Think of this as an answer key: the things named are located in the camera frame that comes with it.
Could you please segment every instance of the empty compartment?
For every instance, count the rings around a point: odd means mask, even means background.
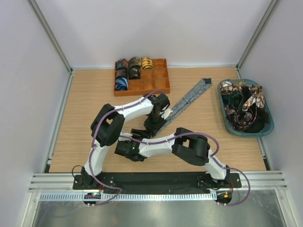
[[[141,89],[142,90],[152,90],[155,89],[154,79],[141,79]]]
[[[167,69],[165,69],[165,68],[163,68],[163,69],[154,69],[153,77],[154,78],[167,78],[168,77]]]
[[[141,69],[141,79],[152,79],[153,78],[153,69]]]
[[[129,79],[128,80],[128,90],[129,91],[142,90],[141,83],[142,83],[141,79]]]
[[[163,59],[153,59],[152,62],[153,62],[154,69],[166,68],[167,67],[165,58],[163,58]]]
[[[168,78],[156,78],[155,86],[156,86],[156,89],[169,88],[169,79]]]

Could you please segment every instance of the teal basket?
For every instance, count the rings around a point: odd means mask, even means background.
[[[245,83],[248,84],[248,85],[258,85],[256,82],[254,82],[250,79],[225,79],[225,80],[222,80],[221,82],[224,82],[224,81],[229,81],[233,84],[237,84],[240,81],[245,81]],[[223,116],[223,119],[224,119],[224,124],[225,124],[225,127],[226,127],[227,131],[230,134],[235,135],[235,136],[243,136],[243,137],[251,137],[251,138],[262,137],[262,136],[266,136],[269,133],[271,133],[272,130],[274,129],[274,121],[273,121],[273,118],[271,116],[271,113],[270,113],[270,110],[269,110],[269,107],[267,105],[266,100],[265,100],[264,108],[269,113],[269,124],[265,123],[265,126],[261,131],[259,131],[257,133],[245,133],[243,131],[236,131],[231,127],[231,125],[226,120],[226,113],[225,113],[225,110],[224,110],[224,104],[223,104],[222,95],[221,95],[221,91],[220,91],[221,82],[218,84],[218,92],[219,92],[219,98],[220,98],[221,112],[222,112],[222,116]]]

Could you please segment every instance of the wall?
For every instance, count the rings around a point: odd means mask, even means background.
[[[241,69],[264,86],[274,122],[265,137],[274,169],[283,171],[300,218],[302,196],[303,1],[282,0]]]
[[[72,67],[236,65],[269,0],[37,0]]]
[[[20,225],[68,72],[25,0],[0,1],[0,222]]]

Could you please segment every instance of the wooden tray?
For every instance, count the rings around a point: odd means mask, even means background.
[[[166,59],[153,59],[153,69],[141,69],[141,79],[129,79],[127,91],[115,91],[114,96],[140,96],[151,93],[154,90],[162,90],[170,93],[169,73]],[[116,79],[117,62],[115,62],[114,81]]]

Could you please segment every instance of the unrolled gray cloth strip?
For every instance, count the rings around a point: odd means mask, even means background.
[[[197,98],[199,98],[208,88],[213,84],[211,78],[201,79],[183,98],[178,101],[171,109],[172,115],[166,119],[166,123],[157,131],[158,135],[166,126],[168,126],[176,117],[179,116],[190,104],[192,104]]]

